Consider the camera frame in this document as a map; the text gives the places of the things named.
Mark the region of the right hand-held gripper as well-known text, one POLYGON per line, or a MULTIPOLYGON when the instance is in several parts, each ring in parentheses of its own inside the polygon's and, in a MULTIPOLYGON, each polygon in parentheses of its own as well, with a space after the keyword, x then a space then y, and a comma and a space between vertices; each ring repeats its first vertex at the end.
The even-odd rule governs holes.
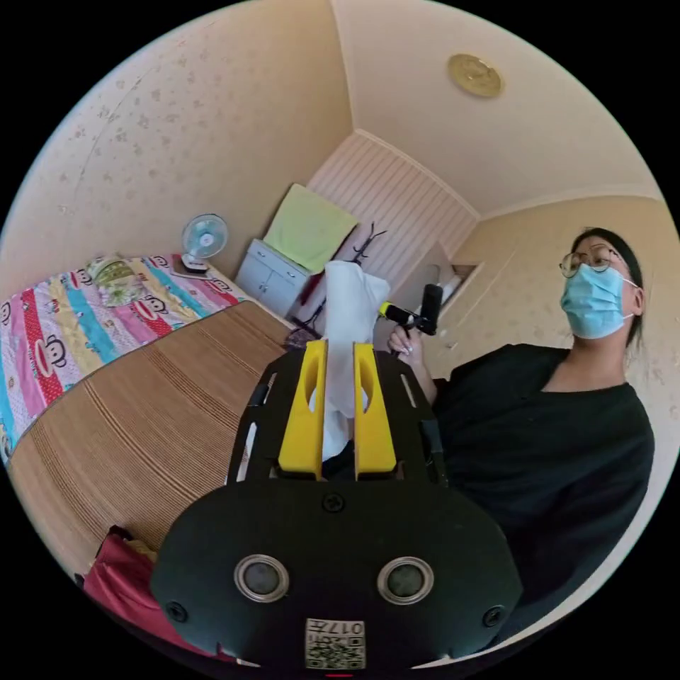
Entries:
POLYGON ((385 301, 379 307, 380 316, 388 316, 389 320, 406 330, 417 329, 427 336, 435 336, 437 332, 437 319, 427 314, 419 314, 403 307, 393 305, 385 301))

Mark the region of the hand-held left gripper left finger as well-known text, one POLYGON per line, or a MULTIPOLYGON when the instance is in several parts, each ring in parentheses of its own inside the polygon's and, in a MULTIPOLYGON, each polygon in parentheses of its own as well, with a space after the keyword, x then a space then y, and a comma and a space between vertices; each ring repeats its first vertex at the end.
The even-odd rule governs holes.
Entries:
POLYGON ((284 474, 322 471, 327 342, 312 341, 302 355, 288 422, 278 455, 284 474))

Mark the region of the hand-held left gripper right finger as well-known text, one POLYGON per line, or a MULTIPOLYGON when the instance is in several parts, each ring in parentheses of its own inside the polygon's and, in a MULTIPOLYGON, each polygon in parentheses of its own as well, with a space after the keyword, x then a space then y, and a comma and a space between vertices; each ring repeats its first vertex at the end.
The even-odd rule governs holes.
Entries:
POLYGON ((371 344, 353 345, 354 470, 356 474, 391 474, 395 448, 371 344))

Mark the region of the person's right hand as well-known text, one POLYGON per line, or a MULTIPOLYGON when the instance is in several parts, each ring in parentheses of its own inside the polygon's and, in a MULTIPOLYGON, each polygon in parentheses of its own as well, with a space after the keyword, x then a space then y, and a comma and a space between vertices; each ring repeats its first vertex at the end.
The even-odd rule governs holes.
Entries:
POLYGON ((413 369, 424 367, 422 333, 417 328, 395 325, 387 340, 387 347, 413 369))

